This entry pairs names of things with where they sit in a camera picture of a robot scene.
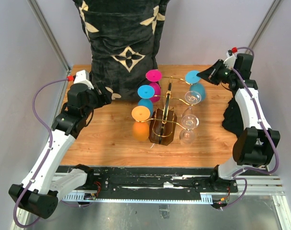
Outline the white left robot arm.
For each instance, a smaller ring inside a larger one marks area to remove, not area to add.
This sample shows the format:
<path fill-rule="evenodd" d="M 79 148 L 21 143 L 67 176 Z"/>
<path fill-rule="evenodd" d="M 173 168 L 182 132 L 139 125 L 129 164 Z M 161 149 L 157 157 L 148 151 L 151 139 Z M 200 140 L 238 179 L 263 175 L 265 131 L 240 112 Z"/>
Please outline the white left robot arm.
<path fill-rule="evenodd" d="M 81 82 L 71 85 L 60 114 L 51 127 L 45 126 L 49 137 L 37 162 L 20 184 L 12 184 L 9 188 L 15 208 L 47 219 L 71 191 L 94 186 L 94 170 L 82 164 L 61 179 L 55 182 L 52 179 L 67 150 L 81 130 L 89 125 L 94 110 L 111 102 L 111 92 L 100 81 L 91 86 Z"/>

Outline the magenta plastic wine glass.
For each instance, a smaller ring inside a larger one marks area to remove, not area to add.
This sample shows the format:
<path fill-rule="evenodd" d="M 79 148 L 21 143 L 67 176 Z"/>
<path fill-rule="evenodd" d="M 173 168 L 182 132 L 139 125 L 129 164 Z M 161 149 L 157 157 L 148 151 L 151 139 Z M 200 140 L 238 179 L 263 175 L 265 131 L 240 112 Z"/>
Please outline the magenta plastic wine glass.
<path fill-rule="evenodd" d="M 157 69 L 149 70 L 145 77 L 150 81 L 149 85 L 154 89 L 155 94 L 150 101 L 155 103 L 160 100 L 161 95 L 161 87 L 159 85 L 159 81 L 162 79 L 162 73 Z"/>

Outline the teal plastic wine glass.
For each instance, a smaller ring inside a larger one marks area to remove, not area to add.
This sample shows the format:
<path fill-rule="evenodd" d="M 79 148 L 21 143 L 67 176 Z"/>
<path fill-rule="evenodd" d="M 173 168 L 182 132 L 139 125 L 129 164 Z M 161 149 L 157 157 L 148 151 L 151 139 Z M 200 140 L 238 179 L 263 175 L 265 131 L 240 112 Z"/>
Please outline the teal plastic wine glass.
<path fill-rule="evenodd" d="M 200 83 L 201 78 L 197 76 L 198 70 L 191 70 L 185 76 L 185 81 L 190 84 L 190 91 L 195 91 L 201 95 L 201 101 L 206 98 L 205 87 Z"/>

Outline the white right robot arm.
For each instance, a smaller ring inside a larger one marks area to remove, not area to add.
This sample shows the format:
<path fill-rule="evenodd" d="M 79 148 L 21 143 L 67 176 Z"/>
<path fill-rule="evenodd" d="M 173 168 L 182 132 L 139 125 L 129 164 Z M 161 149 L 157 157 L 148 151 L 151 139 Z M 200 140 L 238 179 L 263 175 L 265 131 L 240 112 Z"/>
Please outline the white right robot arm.
<path fill-rule="evenodd" d="M 215 192 L 225 191 L 234 184 L 236 176 L 248 170 L 272 174 L 279 166 L 276 147 L 280 133 L 271 128 L 262 112 L 257 83 L 250 79 L 253 59 L 251 54 L 229 50 L 225 60 L 220 59 L 197 74 L 214 85 L 228 84 L 243 122 L 243 131 L 233 146 L 233 156 L 216 165 L 206 179 Z"/>

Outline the blue plastic wine glass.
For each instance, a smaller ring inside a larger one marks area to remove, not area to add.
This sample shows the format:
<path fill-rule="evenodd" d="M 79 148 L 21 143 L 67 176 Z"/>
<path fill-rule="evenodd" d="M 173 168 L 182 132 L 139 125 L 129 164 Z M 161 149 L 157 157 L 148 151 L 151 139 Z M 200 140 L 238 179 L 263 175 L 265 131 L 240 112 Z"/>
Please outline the blue plastic wine glass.
<path fill-rule="evenodd" d="M 144 106 L 149 109 L 150 115 L 153 114 L 153 103 L 150 100 L 154 94 L 155 90 L 150 85 L 142 85 L 138 88 L 137 93 L 139 97 L 141 98 L 138 102 L 138 106 Z"/>

